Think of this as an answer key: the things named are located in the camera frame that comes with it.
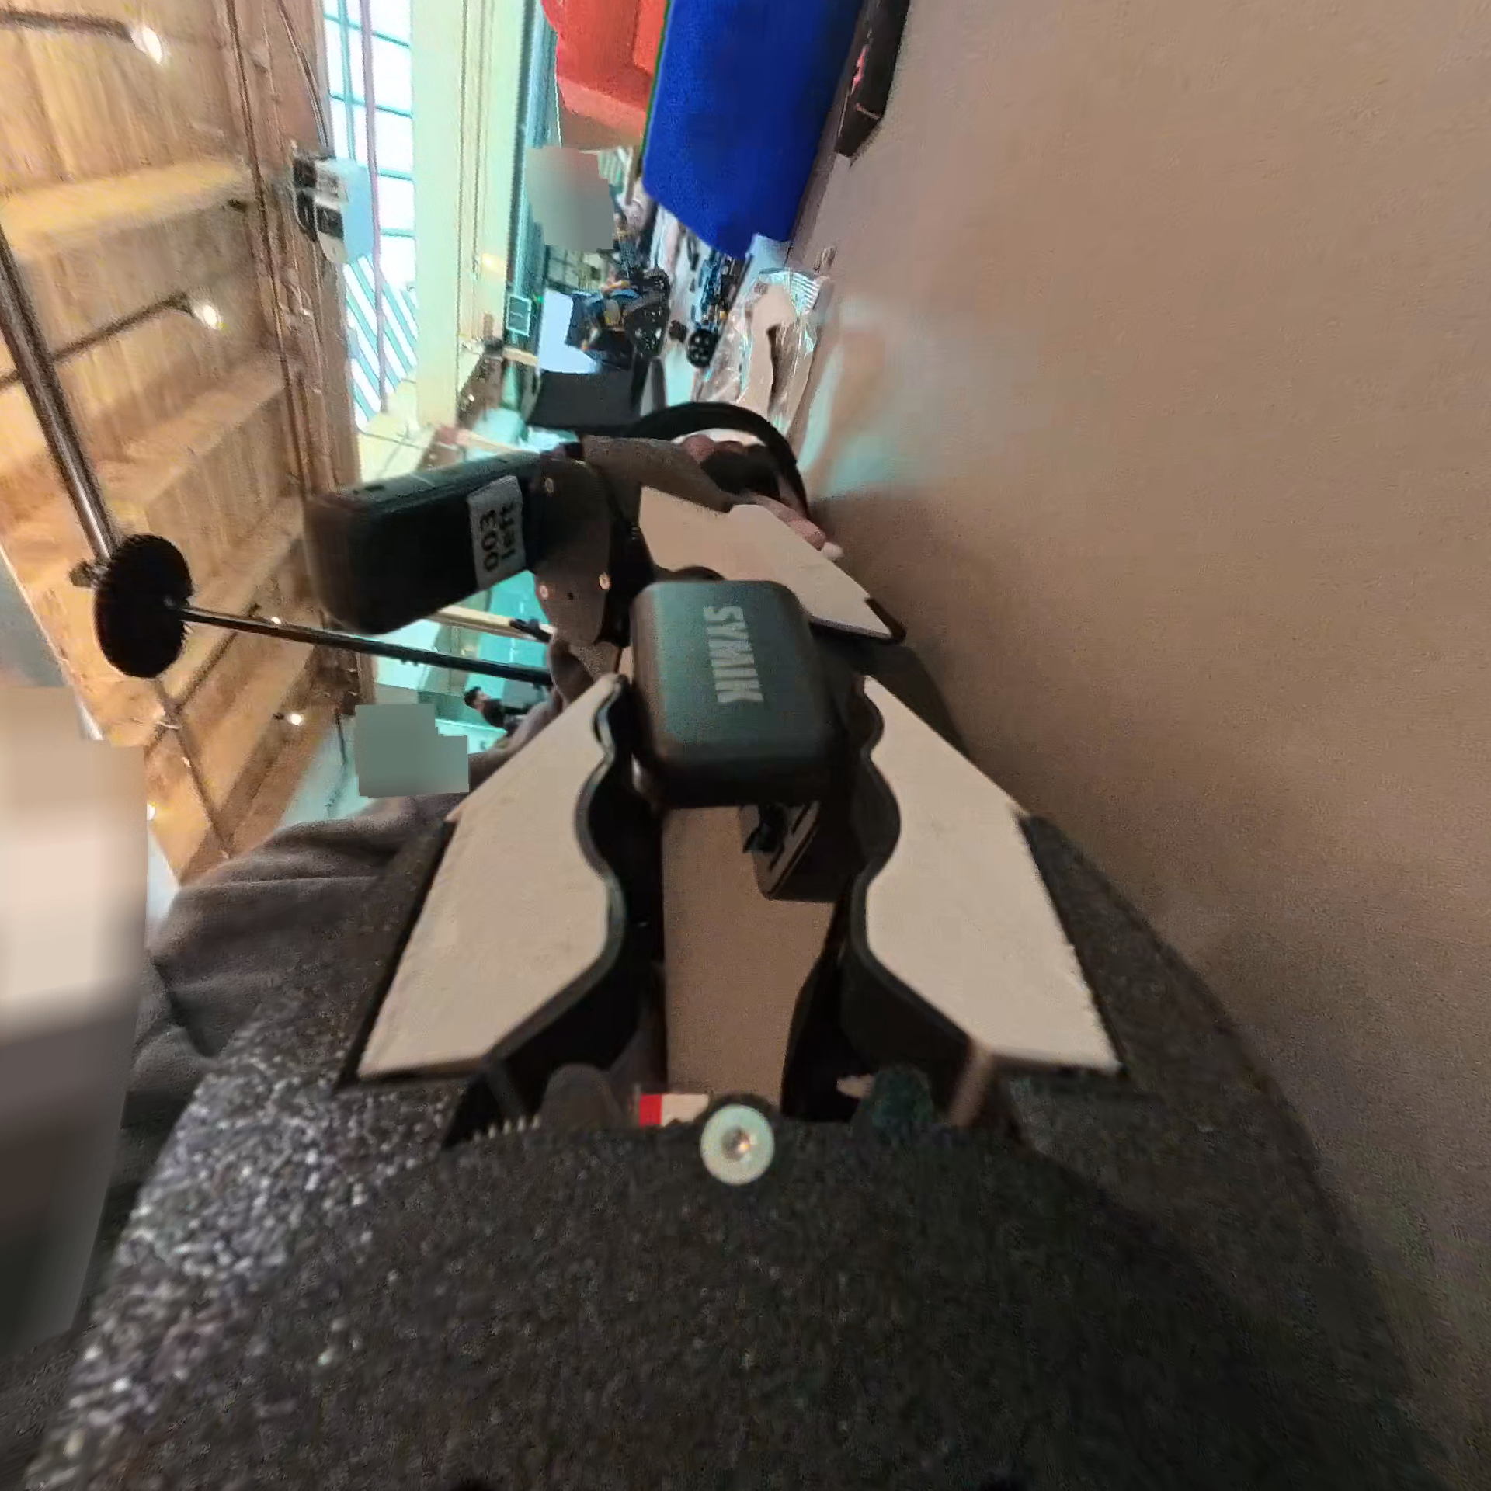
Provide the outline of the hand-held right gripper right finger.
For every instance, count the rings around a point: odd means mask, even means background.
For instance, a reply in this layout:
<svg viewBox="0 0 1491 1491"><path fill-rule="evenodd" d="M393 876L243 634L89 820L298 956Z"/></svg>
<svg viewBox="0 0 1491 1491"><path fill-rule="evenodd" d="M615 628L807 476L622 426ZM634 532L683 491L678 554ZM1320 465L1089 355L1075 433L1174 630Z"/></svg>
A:
<svg viewBox="0 0 1491 1491"><path fill-rule="evenodd" d="M836 873L793 1012L783 1111L894 1107L1016 1128L1012 1079L1109 1082L1121 1051L1038 866L1028 815L890 688L848 695L848 764L802 858Z"/></svg>

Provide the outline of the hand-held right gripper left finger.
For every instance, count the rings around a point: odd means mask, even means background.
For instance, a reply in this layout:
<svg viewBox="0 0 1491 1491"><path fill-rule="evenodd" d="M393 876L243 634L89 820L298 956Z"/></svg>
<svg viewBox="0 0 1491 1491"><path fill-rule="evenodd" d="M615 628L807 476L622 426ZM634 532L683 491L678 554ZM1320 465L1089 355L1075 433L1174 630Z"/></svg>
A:
<svg viewBox="0 0 1491 1491"><path fill-rule="evenodd" d="M450 1128L637 1128L664 1065L661 825L639 700L593 683L454 810L357 1080L461 1082Z"/></svg>

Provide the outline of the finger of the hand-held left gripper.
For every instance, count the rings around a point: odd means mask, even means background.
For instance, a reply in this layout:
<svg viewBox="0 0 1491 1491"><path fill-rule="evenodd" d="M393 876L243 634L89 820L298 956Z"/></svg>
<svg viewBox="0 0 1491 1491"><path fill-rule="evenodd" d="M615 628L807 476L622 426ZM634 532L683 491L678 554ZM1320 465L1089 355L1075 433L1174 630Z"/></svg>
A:
<svg viewBox="0 0 1491 1491"><path fill-rule="evenodd" d="M644 488L639 528L654 567L666 574L705 571L727 583L775 583L797 596L817 627L878 644L905 639L905 627L836 559L759 505L715 511Z"/></svg>

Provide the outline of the black battery charging case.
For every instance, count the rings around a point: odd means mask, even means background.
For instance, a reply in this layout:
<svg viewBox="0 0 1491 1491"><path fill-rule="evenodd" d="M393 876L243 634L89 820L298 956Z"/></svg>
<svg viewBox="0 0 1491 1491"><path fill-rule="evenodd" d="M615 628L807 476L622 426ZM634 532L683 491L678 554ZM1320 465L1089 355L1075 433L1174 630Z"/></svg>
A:
<svg viewBox="0 0 1491 1491"><path fill-rule="evenodd" d="M848 678L793 591L659 581L629 622L646 792L668 814L725 812L766 898L839 902L863 865Z"/></svg>

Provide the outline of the person's left hand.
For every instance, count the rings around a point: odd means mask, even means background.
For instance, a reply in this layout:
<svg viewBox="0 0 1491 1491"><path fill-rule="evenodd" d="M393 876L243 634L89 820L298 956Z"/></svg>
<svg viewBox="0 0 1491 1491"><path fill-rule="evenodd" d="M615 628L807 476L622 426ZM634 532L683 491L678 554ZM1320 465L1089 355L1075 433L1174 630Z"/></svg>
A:
<svg viewBox="0 0 1491 1491"><path fill-rule="evenodd" d="M844 552L812 518L807 499L768 445L744 438L692 435L680 440L703 476L724 494L725 510L756 506L792 528L831 562Z"/></svg>

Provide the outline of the clear plastic bags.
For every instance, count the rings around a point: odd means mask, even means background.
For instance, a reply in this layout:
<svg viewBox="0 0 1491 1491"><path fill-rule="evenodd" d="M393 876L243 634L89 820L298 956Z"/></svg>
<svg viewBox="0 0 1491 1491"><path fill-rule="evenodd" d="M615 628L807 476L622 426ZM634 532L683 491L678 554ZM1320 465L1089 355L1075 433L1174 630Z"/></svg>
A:
<svg viewBox="0 0 1491 1491"><path fill-rule="evenodd" d="M749 409L787 433L809 391L834 279L787 267L756 274L729 313L697 399Z"/></svg>

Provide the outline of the person's grey sweatshirt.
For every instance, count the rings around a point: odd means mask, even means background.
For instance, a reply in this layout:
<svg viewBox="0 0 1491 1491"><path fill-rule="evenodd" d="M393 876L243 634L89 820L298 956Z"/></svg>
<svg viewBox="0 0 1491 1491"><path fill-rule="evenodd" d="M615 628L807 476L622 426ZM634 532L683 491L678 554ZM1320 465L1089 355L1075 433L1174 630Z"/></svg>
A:
<svg viewBox="0 0 1491 1491"><path fill-rule="evenodd" d="M479 756L474 790L585 691L544 705L515 744ZM179 892L146 944L124 1129L167 1135L230 1039L323 956L333 978L381 983L357 975L355 914L372 907L403 849L428 832L442 849L472 792L394 798L345 820L291 827Z"/></svg>

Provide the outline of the black rod with round disc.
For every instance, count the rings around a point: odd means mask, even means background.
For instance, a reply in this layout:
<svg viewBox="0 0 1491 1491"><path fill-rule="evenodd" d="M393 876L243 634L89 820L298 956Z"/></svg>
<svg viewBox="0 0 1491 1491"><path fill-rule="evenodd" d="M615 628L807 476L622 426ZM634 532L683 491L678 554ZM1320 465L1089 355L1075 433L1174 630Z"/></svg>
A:
<svg viewBox="0 0 1491 1491"><path fill-rule="evenodd" d="M354 632L231 615L192 603L194 583L182 552L165 537L140 533L104 561L73 569L73 579L92 589L92 623L106 661L133 679L157 679L184 656L196 627L233 632L284 644L320 647L401 664L422 664L512 681L549 686L551 674L539 666L501 664L435 649L391 644Z"/></svg>

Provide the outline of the metal pipe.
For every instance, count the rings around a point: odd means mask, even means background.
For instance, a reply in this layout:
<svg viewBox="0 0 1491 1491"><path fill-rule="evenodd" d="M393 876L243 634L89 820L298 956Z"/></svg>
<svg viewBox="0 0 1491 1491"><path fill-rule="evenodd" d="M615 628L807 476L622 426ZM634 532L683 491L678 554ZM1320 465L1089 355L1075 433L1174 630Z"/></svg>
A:
<svg viewBox="0 0 1491 1491"><path fill-rule="evenodd" d="M17 379L39 423L50 457L92 554L89 584L107 567L121 537L102 496L102 484L67 401L53 352L28 291L9 235L2 235L2 331Z"/></svg>

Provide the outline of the blue plastic bin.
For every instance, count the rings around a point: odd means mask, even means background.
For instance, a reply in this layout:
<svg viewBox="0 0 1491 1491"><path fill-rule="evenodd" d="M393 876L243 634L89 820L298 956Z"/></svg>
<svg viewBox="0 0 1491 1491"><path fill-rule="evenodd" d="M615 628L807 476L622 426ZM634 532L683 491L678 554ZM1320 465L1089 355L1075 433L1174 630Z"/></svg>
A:
<svg viewBox="0 0 1491 1491"><path fill-rule="evenodd" d="M732 258L788 241L863 7L671 4L644 139L652 201Z"/></svg>

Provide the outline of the small black red-print box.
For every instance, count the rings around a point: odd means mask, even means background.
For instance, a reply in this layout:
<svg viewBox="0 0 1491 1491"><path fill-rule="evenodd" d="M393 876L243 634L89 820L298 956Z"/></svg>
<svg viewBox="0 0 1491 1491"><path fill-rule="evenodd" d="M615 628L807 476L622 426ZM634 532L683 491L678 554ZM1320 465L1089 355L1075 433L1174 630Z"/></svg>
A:
<svg viewBox="0 0 1491 1491"><path fill-rule="evenodd" d="M851 160L885 121L911 2L866 2L853 39L834 151Z"/></svg>

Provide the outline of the red bin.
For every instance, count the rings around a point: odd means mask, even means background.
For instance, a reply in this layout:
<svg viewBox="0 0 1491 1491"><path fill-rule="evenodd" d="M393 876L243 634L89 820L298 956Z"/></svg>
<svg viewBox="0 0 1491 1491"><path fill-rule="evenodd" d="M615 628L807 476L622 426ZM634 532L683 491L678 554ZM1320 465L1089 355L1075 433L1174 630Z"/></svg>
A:
<svg viewBox="0 0 1491 1491"><path fill-rule="evenodd" d="M556 82L571 114L642 136L668 2L544 2L556 34Z"/></svg>

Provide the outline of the white wall box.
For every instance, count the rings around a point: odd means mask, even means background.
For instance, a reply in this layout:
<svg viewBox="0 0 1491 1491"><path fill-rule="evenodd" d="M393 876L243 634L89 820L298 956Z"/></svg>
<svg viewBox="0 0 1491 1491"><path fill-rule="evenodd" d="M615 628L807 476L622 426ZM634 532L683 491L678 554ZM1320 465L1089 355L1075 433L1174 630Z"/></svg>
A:
<svg viewBox="0 0 1491 1491"><path fill-rule="evenodd" d="M374 253L374 184L367 165L296 153L291 197L301 231L328 263L352 267Z"/></svg>

